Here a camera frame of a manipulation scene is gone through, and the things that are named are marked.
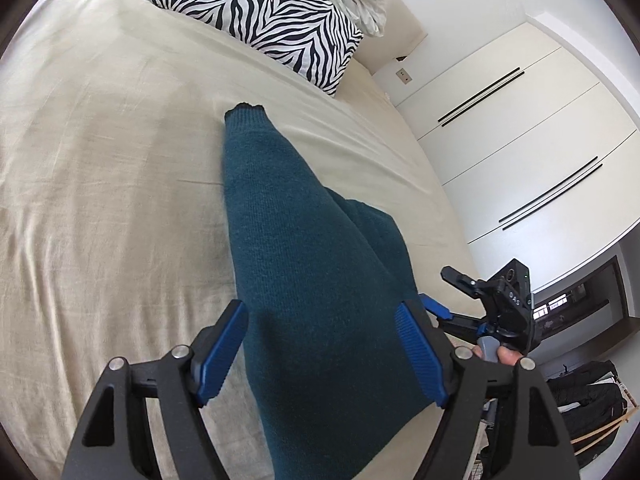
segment ribbed cuff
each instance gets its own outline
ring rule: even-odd
[[[240,103],[225,114],[227,128],[264,126],[265,121],[269,123],[269,118],[262,105],[251,106],[247,103]]]

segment wall socket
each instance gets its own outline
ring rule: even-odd
[[[398,70],[396,72],[396,75],[400,78],[400,81],[402,81],[404,84],[409,84],[411,81],[413,81],[412,77],[404,68],[401,68],[400,70]]]

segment beige bed sheet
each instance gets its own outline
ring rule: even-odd
[[[356,62],[331,99],[144,0],[41,0],[0,79],[0,421],[40,480],[59,478],[111,357],[158,358],[234,297],[220,153],[224,112],[239,102],[263,104],[323,184],[394,216],[421,291],[479,312],[438,275],[444,265],[474,272],[452,208]],[[204,419],[231,478],[272,478],[242,354],[209,404]],[[437,410],[426,412],[409,430],[433,433]],[[374,461],[373,476],[359,478],[407,462],[406,436],[420,432],[405,430],[378,457],[382,468]],[[158,455],[171,480],[161,438]]]

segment cabinet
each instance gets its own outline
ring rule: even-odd
[[[636,125],[587,67],[532,25],[467,57],[398,109],[483,278],[517,258],[540,290],[640,219]]]

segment zebra print pillow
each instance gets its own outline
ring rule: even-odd
[[[362,33],[329,0],[149,0],[228,32],[329,95]]]

